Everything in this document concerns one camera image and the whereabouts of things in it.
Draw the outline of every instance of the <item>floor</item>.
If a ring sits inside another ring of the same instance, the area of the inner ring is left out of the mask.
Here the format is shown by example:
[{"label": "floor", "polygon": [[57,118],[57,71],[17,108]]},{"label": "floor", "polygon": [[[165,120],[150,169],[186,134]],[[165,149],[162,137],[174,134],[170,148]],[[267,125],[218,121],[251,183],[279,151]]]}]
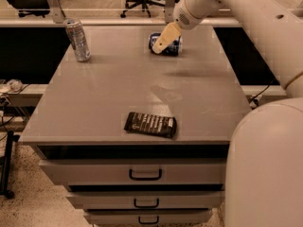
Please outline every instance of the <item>floor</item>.
[{"label": "floor", "polygon": [[[276,0],[286,9],[303,8],[302,0]],[[69,16],[117,16],[123,9],[125,0],[61,0],[62,8]],[[154,16],[163,16],[163,10],[153,12]],[[0,0],[1,18],[16,17],[15,10],[5,0]],[[146,16],[141,11],[132,11],[132,16]],[[20,130],[22,122],[18,118],[7,128]],[[0,139],[5,135],[0,132]],[[0,142],[0,155],[4,153],[5,139]],[[54,186],[38,167],[39,158],[29,146],[15,144],[12,153],[9,189],[15,198],[7,200],[0,197],[0,227],[86,227],[90,226],[82,216],[81,210],[75,210],[65,199],[65,189]],[[197,227],[223,227],[223,206],[214,209],[214,215],[208,223]]]}]

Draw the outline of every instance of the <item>desk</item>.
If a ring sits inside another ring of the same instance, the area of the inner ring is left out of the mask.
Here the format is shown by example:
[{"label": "desk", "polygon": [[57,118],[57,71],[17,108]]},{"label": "desk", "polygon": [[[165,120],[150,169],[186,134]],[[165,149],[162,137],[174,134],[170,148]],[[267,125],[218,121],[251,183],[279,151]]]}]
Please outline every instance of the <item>desk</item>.
[{"label": "desk", "polygon": [[[223,200],[229,140],[249,105],[211,26],[184,31],[178,57],[149,50],[162,29],[85,27],[91,60],[67,50],[21,135],[90,223],[207,221]],[[127,133],[129,112],[175,116],[177,133]]]}]

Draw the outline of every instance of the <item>chair wheel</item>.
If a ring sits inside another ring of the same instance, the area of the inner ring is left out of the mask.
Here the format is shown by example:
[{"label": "chair wheel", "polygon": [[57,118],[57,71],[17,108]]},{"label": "chair wheel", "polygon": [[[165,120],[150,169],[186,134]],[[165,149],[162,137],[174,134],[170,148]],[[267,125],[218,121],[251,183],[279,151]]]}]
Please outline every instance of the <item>chair wheel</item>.
[{"label": "chair wheel", "polygon": [[7,198],[8,200],[10,200],[10,199],[12,199],[13,197],[15,197],[15,194],[14,194],[14,192],[8,190],[8,191],[5,193],[4,196],[6,196],[6,198]]}]

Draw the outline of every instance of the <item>drawer handle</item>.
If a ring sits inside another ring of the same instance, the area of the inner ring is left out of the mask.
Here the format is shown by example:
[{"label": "drawer handle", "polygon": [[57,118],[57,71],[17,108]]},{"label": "drawer handle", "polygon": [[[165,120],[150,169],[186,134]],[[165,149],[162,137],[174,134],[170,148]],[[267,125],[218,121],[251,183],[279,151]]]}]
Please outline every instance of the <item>drawer handle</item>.
[{"label": "drawer handle", "polygon": [[139,224],[157,224],[159,222],[159,217],[157,216],[157,220],[154,222],[143,222],[141,221],[141,217],[138,217]]},{"label": "drawer handle", "polygon": [[137,205],[136,204],[136,199],[134,199],[134,207],[136,207],[136,208],[156,208],[158,206],[159,206],[159,199],[157,199],[155,205],[152,205],[152,206],[140,206],[140,205]]},{"label": "drawer handle", "polygon": [[159,169],[159,174],[157,177],[152,177],[152,178],[137,178],[133,176],[133,170],[130,169],[129,171],[129,177],[130,179],[134,180],[134,181],[157,181],[162,177],[162,169]]}]

